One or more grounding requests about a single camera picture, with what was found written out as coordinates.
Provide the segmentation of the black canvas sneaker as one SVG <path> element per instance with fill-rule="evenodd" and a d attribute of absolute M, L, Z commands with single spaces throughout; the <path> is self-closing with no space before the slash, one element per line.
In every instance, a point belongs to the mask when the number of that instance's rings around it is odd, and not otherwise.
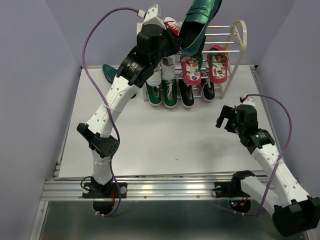
<path fill-rule="evenodd" d="M 180 97 L 182 101 L 182 105 L 189 109 L 194 105 L 194 95 L 193 88 L 191 85 L 184 82 L 184 80 L 178 80 L 178 87 L 180 92 Z"/>
<path fill-rule="evenodd" d="M 215 87 L 209 79 L 209 71 L 201 70 L 201 97 L 205 102 L 212 102 L 215 98 Z"/>

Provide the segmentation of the green loafer front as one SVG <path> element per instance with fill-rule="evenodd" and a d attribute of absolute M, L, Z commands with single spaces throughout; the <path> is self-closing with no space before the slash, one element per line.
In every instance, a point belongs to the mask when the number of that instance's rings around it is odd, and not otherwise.
<path fill-rule="evenodd" d="M 181 54 L 185 57 L 199 55 L 206 40 L 206 30 L 216 16 L 222 0 L 195 0 L 192 2 L 179 29 L 182 39 Z"/>

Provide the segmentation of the green loafer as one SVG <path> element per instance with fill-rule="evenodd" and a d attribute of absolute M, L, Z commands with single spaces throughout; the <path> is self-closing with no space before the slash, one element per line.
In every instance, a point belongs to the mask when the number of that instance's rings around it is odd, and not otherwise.
<path fill-rule="evenodd" d="M 104 74 L 104 77 L 108 81 L 110 85 L 113 84 L 115 77 L 117 76 L 117 69 L 109 64 L 103 64 L 102 65 L 102 71 Z"/>
<path fill-rule="evenodd" d="M 222 0 L 195 0 L 192 2 L 179 29 L 182 39 L 181 54 L 185 57 L 199 55 L 206 40 L 206 30 L 216 16 Z"/>

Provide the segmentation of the pink letter sandal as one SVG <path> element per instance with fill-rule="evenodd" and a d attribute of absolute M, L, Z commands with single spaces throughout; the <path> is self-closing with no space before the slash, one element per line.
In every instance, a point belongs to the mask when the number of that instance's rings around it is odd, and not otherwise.
<path fill-rule="evenodd" d="M 200 56 L 180 56 L 183 81 L 189 86 L 197 86 L 201 83 L 201 68 L 203 57 Z"/>
<path fill-rule="evenodd" d="M 209 46 L 206 54 L 209 68 L 209 80 L 214 84 L 222 84 L 228 80 L 228 54 L 224 53 L 226 49 L 219 45 L 213 44 Z M 219 53 L 212 53 L 211 51 L 223 51 Z"/>

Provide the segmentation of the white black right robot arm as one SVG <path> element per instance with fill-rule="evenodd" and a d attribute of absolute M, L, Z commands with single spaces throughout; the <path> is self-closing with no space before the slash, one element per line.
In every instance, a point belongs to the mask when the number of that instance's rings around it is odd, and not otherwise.
<path fill-rule="evenodd" d="M 311 195 L 298 183 L 279 154 L 270 133 L 258 126 L 254 106 L 241 104 L 223 106 L 216 121 L 220 128 L 226 120 L 225 130 L 237 134 L 241 144 L 259 163 L 273 188 L 258 180 L 249 170 L 237 171 L 230 181 L 215 182 L 214 197 L 237 198 L 248 195 L 262 204 L 272 217 L 277 231 L 284 237 L 315 229 L 320 222 L 320 199 Z"/>

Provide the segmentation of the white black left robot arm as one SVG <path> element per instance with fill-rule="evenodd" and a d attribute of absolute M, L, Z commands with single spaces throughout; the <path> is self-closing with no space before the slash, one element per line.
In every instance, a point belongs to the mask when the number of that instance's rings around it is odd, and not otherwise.
<path fill-rule="evenodd" d="M 113 83 L 102 97 L 102 104 L 85 123 L 76 130 L 88 142 L 93 156 L 93 174 L 90 184 L 83 187 L 86 197 L 109 198 L 120 189 L 112 170 L 112 159 L 120 145 L 116 120 L 129 100 L 143 87 L 158 87 L 162 81 L 172 83 L 175 79 L 175 56 L 182 40 L 179 28 L 165 22 L 143 24 L 136 37 L 136 46 L 128 53 L 115 72 Z"/>

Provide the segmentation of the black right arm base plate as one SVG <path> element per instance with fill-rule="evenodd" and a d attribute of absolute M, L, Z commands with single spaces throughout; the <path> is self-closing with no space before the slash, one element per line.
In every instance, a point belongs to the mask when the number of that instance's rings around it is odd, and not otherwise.
<path fill-rule="evenodd" d="M 215 182 L 211 193 L 215 198 L 242 198 L 248 195 L 242 190 L 239 182 L 231 181 Z"/>

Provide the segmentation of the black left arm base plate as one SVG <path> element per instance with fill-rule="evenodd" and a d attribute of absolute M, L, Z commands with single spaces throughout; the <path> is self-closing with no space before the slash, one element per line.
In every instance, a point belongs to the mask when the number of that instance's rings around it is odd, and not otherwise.
<path fill-rule="evenodd" d="M 89 190 L 82 189 L 83 199 L 118 199 L 119 196 L 125 199 L 127 197 L 128 184 L 126 182 L 119 183 L 120 193 L 115 182 L 108 183 L 106 186 L 86 182 L 84 187 Z"/>

